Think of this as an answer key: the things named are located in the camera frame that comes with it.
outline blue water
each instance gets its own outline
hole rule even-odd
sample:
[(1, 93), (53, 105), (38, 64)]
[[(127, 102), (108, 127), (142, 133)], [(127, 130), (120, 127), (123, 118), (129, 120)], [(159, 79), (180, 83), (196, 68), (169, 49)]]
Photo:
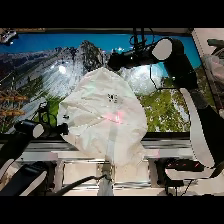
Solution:
[[(131, 34), (20, 34), (19, 39), (13, 40), (10, 46), (0, 45), (0, 53), (20, 53), (50, 50), (56, 47), (78, 47), (83, 40), (92, 42), (102, 50), (111, 52), (112, 49), (122, 48), (124, 51), (130, 50), (129, 39)], [(152, 35), (146, 35), (147, 44), (152, 42)], [(162, 36), (155, 36), (155, 41)], [(201, 61), (192, 37), (172, 36), (172, 38), (182, 41), (185, 53), (192, 66), (197, 68)], [(167, 73), (162, 63), (160, 67)]]

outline blue sky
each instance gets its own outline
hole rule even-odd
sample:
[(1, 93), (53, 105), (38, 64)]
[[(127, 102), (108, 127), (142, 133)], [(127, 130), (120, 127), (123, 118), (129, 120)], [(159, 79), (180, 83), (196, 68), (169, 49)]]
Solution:
[[(130, 50), (129, 39), (131, 36), (131, 34), (20, 34), (19, 39), (15, 39), (12, 45), (0, 45), (0, 53), (35, 52), (55, 47), (78, 47), (83, 40), (88, 40), (105, 51), (119, 47), (126, 51)], [(152, 35), (146, 35), (146, 38), (148, 39), (147, 43), (151, 43)], [(162, 36), (156, 35), (155, 41), (160, 38)], [(194, 68), (201, 65), (193, 38), (179, 36), (172, 36), (172, 38), (182, 41), (185, 53)]]

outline black border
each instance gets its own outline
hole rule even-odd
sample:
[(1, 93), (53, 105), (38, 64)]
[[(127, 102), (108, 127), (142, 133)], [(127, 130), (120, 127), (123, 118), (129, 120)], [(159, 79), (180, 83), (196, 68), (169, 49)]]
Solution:
[[(51, 31), (51, 30), (45, 30), (45, 31), (39, 31), (39, 32), (18, 32), (18, 34), (56, 34), (56, 33), (77, 33), (77, 34), (132, 34), (132, 31), (128, 30), (68, 30), (68, 29), (59, 29), (58, 31)], [(150, 31), (145, 31), (145, 34), (152, 34)], [(185, 36), (185, 37), (191, 37), (194, 41), (194, 38), (189, 33), (169, 33), (169, 32), (154, 32), (155, 35), (160, 36)], [(12, 134), (1, 134), (0, 133), (0, 143), (5, 143), (11, 138)], [(147, 132), (146, 135), (143, 137), (142, 141), (148, 141), (148, 140), (165, 140), (165, 139), (182, 139), (182, 140), (189, 140), (190, 139), (190, 132)], [(38, 138), (37, 140), (31, 141), (32, 143), (41, 143), (41, 142), (65, 142), (64, 139), (61, 136), (56, 137), (48, 137), (48, 138)]]

